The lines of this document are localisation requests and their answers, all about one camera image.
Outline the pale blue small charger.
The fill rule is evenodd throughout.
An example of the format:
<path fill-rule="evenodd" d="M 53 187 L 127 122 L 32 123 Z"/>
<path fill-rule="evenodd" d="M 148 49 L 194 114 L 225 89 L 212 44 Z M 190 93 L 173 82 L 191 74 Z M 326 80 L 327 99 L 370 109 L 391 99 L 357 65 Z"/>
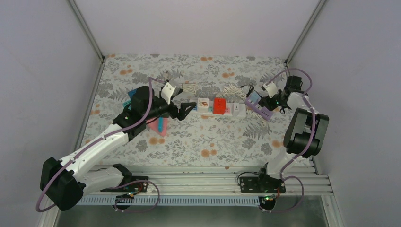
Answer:
<path fill-rule="evenodd" d="M 253 104 L 258 103 L 260 99 L 261 99 L 261 96 L 256 91 L 253 91 L 249 95 L 249 102 L 250 103 L 253 103 Z"/>

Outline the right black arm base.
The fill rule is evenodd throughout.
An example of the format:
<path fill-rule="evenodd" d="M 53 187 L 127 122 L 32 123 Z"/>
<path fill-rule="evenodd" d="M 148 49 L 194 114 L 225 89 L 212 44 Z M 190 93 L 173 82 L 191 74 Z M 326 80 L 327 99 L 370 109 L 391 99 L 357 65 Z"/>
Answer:
<path fill-rule="evenodd" d="M 239 178 L 241 193 L 259 193 L 261 210 L 271 211 L 277 198 L 286 192 L 285 183 L 281 179 L 266 176 L 245 176 Z"/>

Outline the light blue plug adapter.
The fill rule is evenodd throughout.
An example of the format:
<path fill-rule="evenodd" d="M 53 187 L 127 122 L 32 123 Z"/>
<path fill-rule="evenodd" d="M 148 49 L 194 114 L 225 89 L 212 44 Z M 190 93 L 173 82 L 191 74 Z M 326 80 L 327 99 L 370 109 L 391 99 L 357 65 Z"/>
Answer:
<path fill-rule="evenodd" d="M 165 118 L 163 118 L 163 117 L 160 117 L 159 119 L 158 119 L 158 124 L 157 124 L 157 129 L 158 129 L 158 132 L 159 133 L 162 133 L 163 132 L 163 128 L 164 128 L 164 121 L 165 121 Z"/>

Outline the white charger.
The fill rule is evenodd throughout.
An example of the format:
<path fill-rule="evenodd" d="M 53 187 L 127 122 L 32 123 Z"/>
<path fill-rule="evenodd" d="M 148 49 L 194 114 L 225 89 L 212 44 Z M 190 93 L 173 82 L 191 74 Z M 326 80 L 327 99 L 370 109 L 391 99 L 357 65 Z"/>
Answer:
<path fill-rule="evenodd" d="M 232 115 L 237 116 L 240 113 L 240 104 L 239 103 L 233 103 L 233 108 L 232 108 Z"/>

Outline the black power adapter with cable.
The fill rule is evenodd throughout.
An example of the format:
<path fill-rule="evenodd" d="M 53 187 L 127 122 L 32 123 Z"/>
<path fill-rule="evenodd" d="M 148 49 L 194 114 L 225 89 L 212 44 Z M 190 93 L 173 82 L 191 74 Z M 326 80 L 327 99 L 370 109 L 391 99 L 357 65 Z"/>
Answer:
<path fill-rule="evenodd" d="M 246 86 L 248 86 L 249 89 L 248 89 L 248 92 L 245 94 L 245 97 L 249 97 L 249 95 L 254 91 L 254 85 L 252 83 L 250 83 L 247 85 L 242 85 L 242 86 L 240 86 L 240 88 L 244 88 Z"/>

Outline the red cube socket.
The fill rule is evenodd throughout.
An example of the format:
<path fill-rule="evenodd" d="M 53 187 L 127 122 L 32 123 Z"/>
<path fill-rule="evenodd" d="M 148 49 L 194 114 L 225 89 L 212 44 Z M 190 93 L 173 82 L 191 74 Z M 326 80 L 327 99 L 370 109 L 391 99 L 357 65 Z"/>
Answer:
<path fill-rule="evenodd" d="M 226 99 L 224 98 L 214 98 L 212 113 L 217 115 L 224 115 L 226 111 Z"/>

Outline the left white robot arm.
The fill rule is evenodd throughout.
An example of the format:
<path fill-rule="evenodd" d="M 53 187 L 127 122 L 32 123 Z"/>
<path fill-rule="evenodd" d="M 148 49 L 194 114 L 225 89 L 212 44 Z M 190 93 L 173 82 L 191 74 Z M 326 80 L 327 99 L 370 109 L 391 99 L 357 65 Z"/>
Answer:
<path fill-rule="evenodd" d="M 112 123 L 97 137 L 80 149 L 57 160 L 47 159 L 42 167 L 40 189 L 42 193 L 37 201 L 36 210 L 41 208 L 44 196 L 54 206 L 65 211 L 75 206 L 82 197 L 101 190 L 119 190 L 124 192 L 131 187 L 131 173 L 121 164 L 114 164 L 103 170 L 91 172 L 91 169 L 111 151 L 127 144 L 147 127 L 149 120 L 170 117 L 184 120 L 195 108 L 195 102 L 181 103 L 177 107 L 173 102 L 180 90 L 166 83 L 159 93 L 154 95 L 151 86 L 141 86 L 129 92 L 131 102 L 113 119 Z"/>

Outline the dark blue cube socket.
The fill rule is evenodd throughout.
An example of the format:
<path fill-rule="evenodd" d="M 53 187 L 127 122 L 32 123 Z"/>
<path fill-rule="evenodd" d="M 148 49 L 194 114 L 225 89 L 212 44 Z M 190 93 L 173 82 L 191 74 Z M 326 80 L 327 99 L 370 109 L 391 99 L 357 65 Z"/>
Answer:
<path fill-rule="evenodd" d="M 136 88 L 127 93 L 130 100 L 137 98 L 137 91 L 138 91 L 138 89 Z"/>

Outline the white cube adapter with tiger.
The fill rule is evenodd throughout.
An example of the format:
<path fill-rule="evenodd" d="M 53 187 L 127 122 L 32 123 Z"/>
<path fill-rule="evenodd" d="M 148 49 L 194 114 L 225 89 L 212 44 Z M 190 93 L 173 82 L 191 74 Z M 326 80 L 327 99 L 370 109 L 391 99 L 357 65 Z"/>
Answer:
<path fill-rule="evenodd" d="M 209 111 L 209 99 L 208 98 L 198 98 L 196 111 L 198 113 L 207 113 Z"/>

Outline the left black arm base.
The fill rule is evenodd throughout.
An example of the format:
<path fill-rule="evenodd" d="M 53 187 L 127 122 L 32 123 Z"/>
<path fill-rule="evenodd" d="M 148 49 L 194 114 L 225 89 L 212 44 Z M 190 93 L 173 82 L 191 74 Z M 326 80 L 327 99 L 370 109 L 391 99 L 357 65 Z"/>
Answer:
<path fill-rule="evenodd" d="M 133 181 L 137 180 L 148 180 L 147 176 L 133 176 L 131 178 Z M 146 192 L 147 190 L 147 182 L 138 182 L 138 183 L 132 183 L 128 186 L 125 186 L 123 188 L 117 189 L 117 192 L 122 192 L 122 195 L 118 195 L 115 198 L 115 201 L 124 198 L 124 200 L 121 200 L 117 203 L 130 203 L 133 202 L 135 195 Z M 121 210 L 128 209 L 130 205 L 112 205 L 113 207 L 116 207 Z"/>

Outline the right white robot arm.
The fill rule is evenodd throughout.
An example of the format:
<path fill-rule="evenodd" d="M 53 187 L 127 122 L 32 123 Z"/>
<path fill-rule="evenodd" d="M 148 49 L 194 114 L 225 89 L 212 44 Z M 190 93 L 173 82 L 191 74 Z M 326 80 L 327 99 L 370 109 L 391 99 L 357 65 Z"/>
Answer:
<path fill-rule="evenodd" d="M 259 101 L 261 106 L 270 111 L 278 107 L 281 111 L 289 109 L 294 115 L 284 135 L 285 151 L 259 170 L 256 186 L 261 192 L 277 192 L 284 184 L 287 170 L 295 163 L 317 155 L 322 148 L 329 117 L 316 111 L 302 85 L 300 77 L 289 76 L 283 89 L 278 89 L 273 82 L 262 86 L 268 95 Z"/>

